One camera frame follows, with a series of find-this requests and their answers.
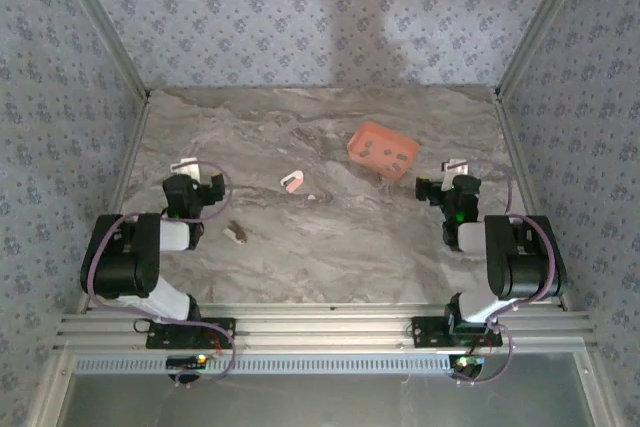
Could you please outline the right aluminium frame post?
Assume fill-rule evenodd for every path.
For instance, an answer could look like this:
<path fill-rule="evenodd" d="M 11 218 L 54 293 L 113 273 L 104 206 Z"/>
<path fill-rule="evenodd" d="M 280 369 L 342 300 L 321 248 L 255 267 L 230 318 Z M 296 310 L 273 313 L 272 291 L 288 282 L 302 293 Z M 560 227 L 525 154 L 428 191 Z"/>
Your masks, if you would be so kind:
<path fill-rule="evenodd" d="M 496 86 L 495 93 L 499 100 L 504 101 L 513 94 L 565 1 L 541 1 L 504 75 Z"/>

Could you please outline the grey metal sheet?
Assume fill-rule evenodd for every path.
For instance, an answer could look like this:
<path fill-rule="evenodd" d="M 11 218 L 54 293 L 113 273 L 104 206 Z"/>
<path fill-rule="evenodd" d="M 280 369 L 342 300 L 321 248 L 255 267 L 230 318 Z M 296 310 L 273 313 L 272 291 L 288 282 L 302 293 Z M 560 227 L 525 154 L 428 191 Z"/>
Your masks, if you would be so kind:
<path fill-rule="evenodd" d="M 498 379 L 240 375 L 191 389 L 166 375 L 74 377 L 59 427 L 595 427 L 569 354 L 517 355 Z"/>

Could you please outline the beige and olive stapler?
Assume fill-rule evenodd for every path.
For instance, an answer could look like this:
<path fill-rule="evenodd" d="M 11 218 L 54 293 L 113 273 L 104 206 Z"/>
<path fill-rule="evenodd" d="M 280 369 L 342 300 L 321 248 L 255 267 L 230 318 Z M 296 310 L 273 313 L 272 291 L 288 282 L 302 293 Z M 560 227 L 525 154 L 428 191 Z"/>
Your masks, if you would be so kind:
<path fill-rule="evenodd" d="M 223 233 L 230 240 L 238 245 L 246 244 L 248 241 L 248 235 L 244 228 L 235 220 L 231 220 L 224 228 Z"/>

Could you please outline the aluminium base beam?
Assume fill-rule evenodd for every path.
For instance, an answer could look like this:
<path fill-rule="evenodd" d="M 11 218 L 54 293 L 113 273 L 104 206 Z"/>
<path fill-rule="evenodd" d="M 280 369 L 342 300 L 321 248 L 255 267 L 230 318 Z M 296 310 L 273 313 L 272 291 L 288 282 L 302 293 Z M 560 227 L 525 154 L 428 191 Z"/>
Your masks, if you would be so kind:
<path fill-rule="evenodd" d="M 400 353 L 413 350 L 410 321 L 442 316 L 441 305 L 365 304 L 205 304 L 206 317 L 236 321 L 236 344 L 247 354 Z M 587 313 L 540 303 L 502 316 L 518 353 L 556 353 L 597 345 Z M 88 308 L 63 316 L 53 345 L 78 352 L 132 353 L 146 339 L 131 315 Z"/>

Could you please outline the right aluminium side rail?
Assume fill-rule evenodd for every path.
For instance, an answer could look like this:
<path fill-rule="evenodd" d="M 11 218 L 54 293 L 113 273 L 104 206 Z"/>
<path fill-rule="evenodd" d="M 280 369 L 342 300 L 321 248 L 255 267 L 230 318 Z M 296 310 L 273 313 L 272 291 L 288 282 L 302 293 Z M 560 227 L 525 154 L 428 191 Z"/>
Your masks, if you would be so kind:
<path fill-rule="evenodd" d="M 524 148 L 518 139 L 510 113 L 498 94 L 493 92 L 492 99 L 513 169 L 512 176 L 516 194 L 512 201 L 511 212 L 526 216 L 541 215 L 542 207 L 539 196 L 527 169 Z"/>

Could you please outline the pink and white stapler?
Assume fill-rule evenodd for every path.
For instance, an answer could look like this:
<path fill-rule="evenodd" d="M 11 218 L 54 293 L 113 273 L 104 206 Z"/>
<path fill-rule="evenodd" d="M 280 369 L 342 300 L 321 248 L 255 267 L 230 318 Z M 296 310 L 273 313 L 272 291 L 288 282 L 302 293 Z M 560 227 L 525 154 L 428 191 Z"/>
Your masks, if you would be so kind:
<path fill-rule="evenodd" d="M 304 183 L 304 173 L 301 170 L 295 170 L 280 179 L 280 185 L 288 194 L 293 194 Z"/>

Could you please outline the aluminium frame post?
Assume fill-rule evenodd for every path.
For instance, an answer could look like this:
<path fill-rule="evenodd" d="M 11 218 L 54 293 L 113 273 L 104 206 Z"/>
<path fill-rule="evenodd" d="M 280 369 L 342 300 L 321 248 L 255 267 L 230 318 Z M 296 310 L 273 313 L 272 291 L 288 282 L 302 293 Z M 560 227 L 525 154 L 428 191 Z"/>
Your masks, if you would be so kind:
<path fill-rule="evenodd" d="M 120 39 L 109 14 L 100 0 L 78 0 L 89 17 L 98 36 L 114 60 L 129 90 L 141 101 L 148 97 L 147 89 L 132 59 Z"/>
<path fill-rule="evenodd" d="M 499 100 L 504 101 L 513 94 L 565 1 L 541 1 L 504 75 L 496 86 L 495 93 Z"/>

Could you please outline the left aluminium frame post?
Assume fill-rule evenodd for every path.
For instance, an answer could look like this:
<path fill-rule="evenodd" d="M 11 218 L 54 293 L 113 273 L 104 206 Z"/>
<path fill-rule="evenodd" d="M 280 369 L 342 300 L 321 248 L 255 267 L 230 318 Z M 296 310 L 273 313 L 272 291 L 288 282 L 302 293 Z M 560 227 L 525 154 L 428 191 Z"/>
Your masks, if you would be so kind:
<path fill-rule="evenodd" d="M 114 60 L 129 90 L 141 101 L 148 97 L 147 89 L 132 59 L 120 39 L 109 14 L 100 0 L 78 0 L 89 17 L 98 36 Z"/>

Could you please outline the left circuit board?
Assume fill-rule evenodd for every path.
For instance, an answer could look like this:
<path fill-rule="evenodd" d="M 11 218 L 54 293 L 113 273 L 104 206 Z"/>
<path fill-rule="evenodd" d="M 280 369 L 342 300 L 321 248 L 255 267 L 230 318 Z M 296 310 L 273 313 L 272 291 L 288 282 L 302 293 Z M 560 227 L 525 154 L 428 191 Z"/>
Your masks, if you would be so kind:
<path fill-rule="evenodd" d="M 204 354 L 169 356 L 165 362 L 168 370 L 202 370 L 207 367 L 209 357 Z"/>

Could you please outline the pink plastic tray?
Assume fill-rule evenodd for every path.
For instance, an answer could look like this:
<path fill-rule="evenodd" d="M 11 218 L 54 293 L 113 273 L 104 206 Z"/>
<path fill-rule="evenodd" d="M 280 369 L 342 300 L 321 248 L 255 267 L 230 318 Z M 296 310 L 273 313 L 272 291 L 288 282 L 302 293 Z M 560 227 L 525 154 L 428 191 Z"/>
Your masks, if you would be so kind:
<path fill-rule="evenodd" d="M 372 141 L 369 148 L 365 147 L 367 141 Z M 392 153 L 385 155 L 385 149 L 391 149 Z M 360 156 L 363 150 L 369 150 L 370 154 Z M 351 160 L 394 181 L 401 179 L 409 170 L 418 151 L 416 141 L 374 121 L 364 122 L 347 144 Z M 401 162 L 402 158 L 408 159 L 407 164 Z M 393 163 L 398 163 L 401 170 L 395 170 Z"/>

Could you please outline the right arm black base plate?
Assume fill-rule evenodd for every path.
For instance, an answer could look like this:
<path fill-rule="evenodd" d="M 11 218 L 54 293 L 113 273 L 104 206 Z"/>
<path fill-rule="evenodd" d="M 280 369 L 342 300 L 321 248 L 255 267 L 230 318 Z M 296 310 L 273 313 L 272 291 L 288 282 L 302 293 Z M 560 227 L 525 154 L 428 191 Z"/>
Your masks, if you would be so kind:
<path fill-rule="evenodd" d="M 502 336 L 486 324 L 457 322 L 445 317 L 413 317 L 411 336 L 415 348 L 503 346 Z"/>

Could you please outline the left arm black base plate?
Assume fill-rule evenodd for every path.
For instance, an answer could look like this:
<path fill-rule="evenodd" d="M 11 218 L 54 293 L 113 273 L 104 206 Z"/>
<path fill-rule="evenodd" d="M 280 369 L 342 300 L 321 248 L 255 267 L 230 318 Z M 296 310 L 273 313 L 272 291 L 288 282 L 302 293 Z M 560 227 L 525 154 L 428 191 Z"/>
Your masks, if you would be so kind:
<path fill-rule="evenodd" d="M 150 322 L 145 330 L 140 330 L 137 326 L 134 326 L 134 330 L 146 335 L 145 347 L 151 350 L 227 350 L 231 348 L 228 336 L 235 337 L 235 318 L 209 317 L 203 318 L 202 321 L 219 327 L 224 333 L 209 327 L 156 322 Z"/>

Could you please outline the aluminium side rail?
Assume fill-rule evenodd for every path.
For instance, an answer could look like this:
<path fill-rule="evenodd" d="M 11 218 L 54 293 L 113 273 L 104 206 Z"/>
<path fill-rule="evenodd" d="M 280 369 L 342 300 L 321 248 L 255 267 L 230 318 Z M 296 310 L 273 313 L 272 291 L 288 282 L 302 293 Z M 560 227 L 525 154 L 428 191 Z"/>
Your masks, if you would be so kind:
<path fill-rule="evenodd" d="M 112 196 L 108 204 L 107 212 L 120 212 L 123 206 L 125 191 L 129 185 L 137 153 L 144 135 L 148 115 L 150 111 L 151 90 L 145 92 L 145 97 L 141 103 L 139 113 L 136 117 L 133 132 L 129 138 L 124 157 L 120 163 L 119 174 Z"/>
<path fill-rule="evenodd" d="M 510 113 L 498 94 L 493 92 L 492 99 L 513 169 L 512 176 L 516 194 L 512 201 L 511 212 L 526 216 L 541 215 L 542 207 L 539 196 L 527 169 L 524 148 L 518 139 Z"/>

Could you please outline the left aluminium side rail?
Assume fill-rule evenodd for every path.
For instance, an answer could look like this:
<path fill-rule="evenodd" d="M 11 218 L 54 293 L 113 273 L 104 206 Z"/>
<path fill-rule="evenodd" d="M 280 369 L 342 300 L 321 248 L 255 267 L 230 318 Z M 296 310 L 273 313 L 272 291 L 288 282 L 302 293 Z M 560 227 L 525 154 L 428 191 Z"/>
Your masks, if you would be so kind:
<path fill-rule="evenodd" d="M 137 153 L 144 135 L 148 115 L 150 111 L 151 90 L 145 92 L 145 97 L 141 103 L 139 113 L 136 117 L 133 132 L 129 138 L 124 157 L 120 163 L 119 174 L 112 196 L 108 204 L 107 212 L 120 212 L 123 206 L 125 191 L 129 185 Z"/>

